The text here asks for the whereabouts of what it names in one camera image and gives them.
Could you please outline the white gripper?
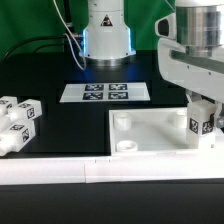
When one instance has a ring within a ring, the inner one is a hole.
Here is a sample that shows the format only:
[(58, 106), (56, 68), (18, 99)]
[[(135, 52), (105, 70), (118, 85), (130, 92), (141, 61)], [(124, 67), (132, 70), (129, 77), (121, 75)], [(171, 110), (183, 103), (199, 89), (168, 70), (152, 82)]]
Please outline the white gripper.
[(224, 46), (213, 48), (211, 58), (191, 57), (176, 41), (160, 38), (157, 53), (163, 79), (193, 91), (189, 103), (200, 101), (201, 95), (215, 100), (214, 125), (224, 128)]

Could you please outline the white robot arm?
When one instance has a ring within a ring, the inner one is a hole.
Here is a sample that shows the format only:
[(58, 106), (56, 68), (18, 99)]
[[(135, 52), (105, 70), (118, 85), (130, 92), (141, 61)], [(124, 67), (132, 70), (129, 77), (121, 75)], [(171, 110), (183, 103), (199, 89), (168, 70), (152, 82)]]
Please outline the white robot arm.
[[(124, 0), (87, 0), (84, 57), (113, 66), (135, 55), (124, 22)], [(191, 98), (215, 101), (212, 124), (224, 128), (224, 0), (175, 0), (173, 12), (155, 22), (162, 77)]]

